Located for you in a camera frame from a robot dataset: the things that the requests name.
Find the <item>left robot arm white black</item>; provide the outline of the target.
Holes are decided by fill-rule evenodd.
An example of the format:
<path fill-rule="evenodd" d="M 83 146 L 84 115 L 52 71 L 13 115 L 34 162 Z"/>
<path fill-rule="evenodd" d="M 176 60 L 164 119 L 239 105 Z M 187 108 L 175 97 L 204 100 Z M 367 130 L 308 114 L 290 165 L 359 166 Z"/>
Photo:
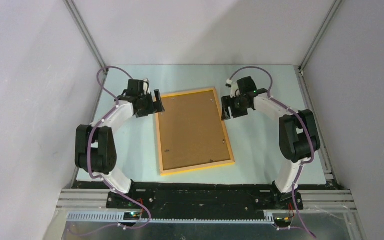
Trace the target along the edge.
<path fill-rule="evenodd" d="M 114 98 L 112 108 L 99 120 L 76 129 L 75 165 L 93 180 L 102 181 L 125 208 L 133 208 L 138 194 L 130 190 L 132 180 L 116 167 L 114 133 L 132 117 L 142 118 L 164 112 L 160 91 L 151 91 L 145 79 L 130 79 L 127 88 Z"/>

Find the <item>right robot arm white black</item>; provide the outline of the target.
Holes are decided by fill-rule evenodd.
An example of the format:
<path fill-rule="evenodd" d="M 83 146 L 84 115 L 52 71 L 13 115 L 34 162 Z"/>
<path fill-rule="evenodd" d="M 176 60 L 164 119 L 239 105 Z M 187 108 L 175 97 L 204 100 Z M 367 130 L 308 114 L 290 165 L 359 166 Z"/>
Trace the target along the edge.
<path fill-rule="evenodd" d="M 267 89 L 258 89 L 248 76 L 237 81 L 228 79 L 226 86 L 230 94 L 221 98 L 221 119 L 239 118 L 254 110 L 267 115 L 279 125 L 279 148 L 287 160 L 281 166 L 274 181 L 275 192 L 271 194 L 271 204 L 284 209 L 298 190 L 298 182 L 304 165 L 314 160 L 320 148 L 320 138 L 314 114 L 305 109 L 296 111 L 275 99 Z"/>

